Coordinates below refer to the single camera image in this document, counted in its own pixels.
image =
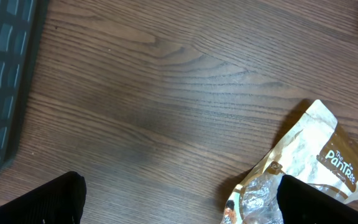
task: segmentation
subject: crumpled wrapper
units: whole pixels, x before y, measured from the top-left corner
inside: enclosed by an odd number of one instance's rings
[[[342,203],[358,199],[358,143],[319,100],[237,184],[221,223],[282,224],[277,189],[285,174]]]

